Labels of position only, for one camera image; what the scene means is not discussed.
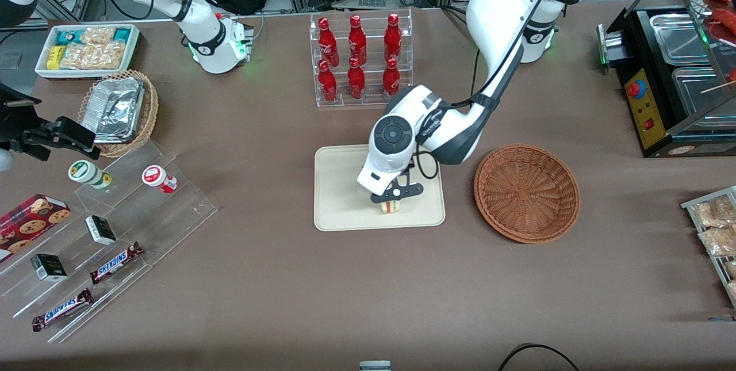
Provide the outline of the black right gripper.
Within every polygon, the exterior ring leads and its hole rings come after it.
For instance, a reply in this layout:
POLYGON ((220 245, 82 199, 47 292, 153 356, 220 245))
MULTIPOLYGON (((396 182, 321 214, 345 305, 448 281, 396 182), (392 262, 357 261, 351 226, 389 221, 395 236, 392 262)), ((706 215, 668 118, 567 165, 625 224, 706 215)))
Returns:
POLYGON ((95 146, 95 133, 70 117, 46 120, 35 107, 42 100, 24 95, 1 84, 1 148, 7 152, 26 154, 45 162, 51 148, 76 151, 97 160, 101 150, 95 146))

